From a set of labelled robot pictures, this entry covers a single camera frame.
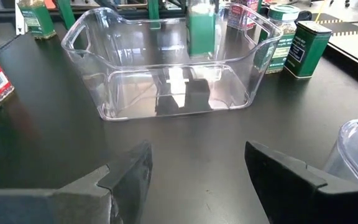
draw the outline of black table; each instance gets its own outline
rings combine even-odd
[[[310,80],[267,75],[244,110],[102,121],[60,47],[23,35],[0,50],[16,95],[0,109],[0,188],[59,188],[142,139],[154,145],[143,223],[268,223],[249,179],[253,139],[322,168],[358,82],[325,58]]]

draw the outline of floor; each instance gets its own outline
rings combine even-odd
[[[312,13],[318,13],[322,5],[323,1],[314,2],[311,7],[309,7],[308,1],[299,1],[294,4],[302,10],[309,10]],[[345,7],[344,0],[336,0],[332,6],[329,6],[327,2],[323,6],[322,12],[342,19],[344,22],[356,22],[354,25],[358,26],[358,1],[351,1],[348,8]],[[331,37],[330,43],[358,58],[358,35]]]

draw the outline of transparent container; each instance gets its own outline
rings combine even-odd
[[[358,119],[341,127],[324,170],[358,184]]]
[[[232,6],[242,7],[243,17],[254,15],[249,19],[256,26],[228,27]],[[110,8],[84,13],[62,47],[102,119],[245,108],[255,98],[282,31],[236,3],[220,5],[215,18],[214,51],[202,57],[188,55],[185,18],[128,21]],[[267,38],[259,43],[261,31]]]

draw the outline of jar lid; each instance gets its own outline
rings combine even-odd
[[[294,21],[299,16],[300,9],[284,4],[273,5],[268,11],[269,18],[280,21]]]
[[[333,31],[328,29],[327,27],[323,27],[320,24],[315,23],[314,21],[299,21],[296,23],[298,27],[302,27],[307,29],[315,34],[330,34]]]

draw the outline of green spice tin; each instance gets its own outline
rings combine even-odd
[[[29,31],[36,39],[49,39],[56,32],[43,0],[21,0],[17,3]]]
[[[296,78],[310,78],[332,31],[313,21],[300,21],[297,26],[285,70]]]

